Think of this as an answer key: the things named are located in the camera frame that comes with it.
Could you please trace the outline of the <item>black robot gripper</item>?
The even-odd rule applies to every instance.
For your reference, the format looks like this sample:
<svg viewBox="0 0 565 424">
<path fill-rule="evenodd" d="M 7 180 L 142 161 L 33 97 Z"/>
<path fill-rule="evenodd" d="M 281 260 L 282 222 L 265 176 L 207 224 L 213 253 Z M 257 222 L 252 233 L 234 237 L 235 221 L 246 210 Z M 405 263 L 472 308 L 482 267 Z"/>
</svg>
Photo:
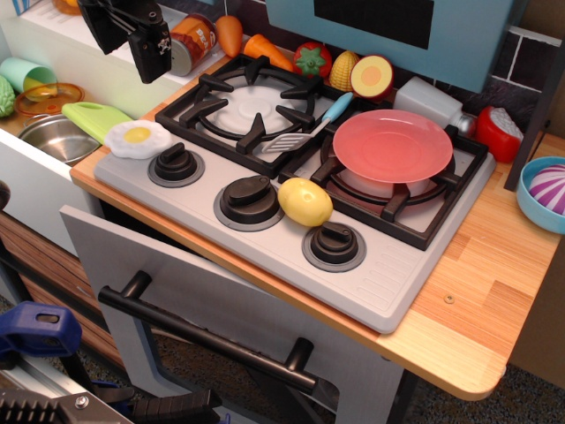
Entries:
<svg viewBox="0 0 565 424">
<path fill-rule="evenodd" d="M 128 43 L 141 81 L 171 70 L 169 26 L 156 1 L 78 1 L 87 26 L 105 54 Z"/>
</svg>

